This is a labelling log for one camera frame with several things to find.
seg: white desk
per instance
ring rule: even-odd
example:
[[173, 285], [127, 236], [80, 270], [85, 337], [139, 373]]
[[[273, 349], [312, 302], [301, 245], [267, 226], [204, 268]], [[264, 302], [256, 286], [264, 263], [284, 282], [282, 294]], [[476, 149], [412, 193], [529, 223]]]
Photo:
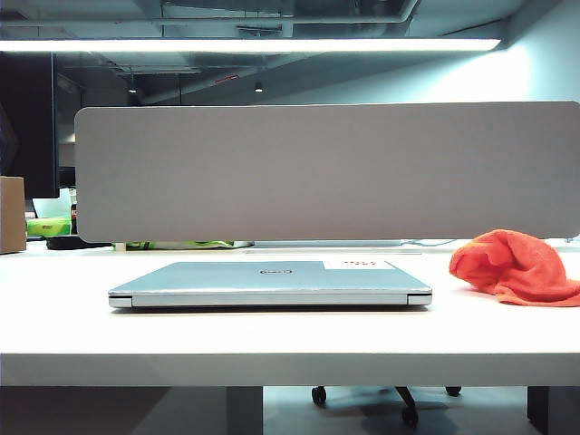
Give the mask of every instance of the white desk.
[[[425, 309], [126, 314], [108, 306], [109, 288], [171, 262], [362, 251], [29, 244], [0, 257], [1, 385], [580, 385], [580, 308], [499, 304], [447, 273], [451, 247], [398, 251], [366, 253], [431, 285]], [[566, 251], [569, 276], [580, 278], [580, 252]]]

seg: chair wheel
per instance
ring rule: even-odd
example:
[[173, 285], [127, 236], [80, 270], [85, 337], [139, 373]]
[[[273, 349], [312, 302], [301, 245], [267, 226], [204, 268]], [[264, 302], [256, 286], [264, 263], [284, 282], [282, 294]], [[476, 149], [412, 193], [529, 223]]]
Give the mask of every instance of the chair wheel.
[[461, 391], [461, 387], [445, 387], [445, 391], [449, 396], [457, 397]]
[[326, 390], [324, 387], [314, 387], [312, 389], [312, 401], [318, 406], [324, 405], [326, 402]]
[[419, 414], [413, 408], [403, 408], [401, 412], [402, 422], [409, 428], [414, 428], [419, 422]]

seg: silver laptop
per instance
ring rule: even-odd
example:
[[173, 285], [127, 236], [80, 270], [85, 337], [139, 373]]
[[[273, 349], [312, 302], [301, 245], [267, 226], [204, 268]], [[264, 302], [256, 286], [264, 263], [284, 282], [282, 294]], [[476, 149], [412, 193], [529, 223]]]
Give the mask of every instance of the silver laptop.
[[109, 292], [117, 308], [430, 302], [427, 285], [380, 259], [173, 263]]

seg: black monitor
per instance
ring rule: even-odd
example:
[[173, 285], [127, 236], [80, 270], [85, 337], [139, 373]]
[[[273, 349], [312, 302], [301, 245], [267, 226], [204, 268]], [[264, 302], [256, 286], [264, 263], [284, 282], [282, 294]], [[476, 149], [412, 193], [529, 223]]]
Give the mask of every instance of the black monitor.
[[58, 197], [53, 77], [49, 53], [0, 53], [0, 170], [27, 198]]

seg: white label sticker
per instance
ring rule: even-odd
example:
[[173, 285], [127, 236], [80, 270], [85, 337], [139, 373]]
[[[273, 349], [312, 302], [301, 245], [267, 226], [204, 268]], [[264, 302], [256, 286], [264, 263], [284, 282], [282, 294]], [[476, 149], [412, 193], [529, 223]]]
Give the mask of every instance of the white label sticker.
[[394, 269], [390, 263], [378, 258], [346, 257], [324, 260], [323, 263], [325, 269]]

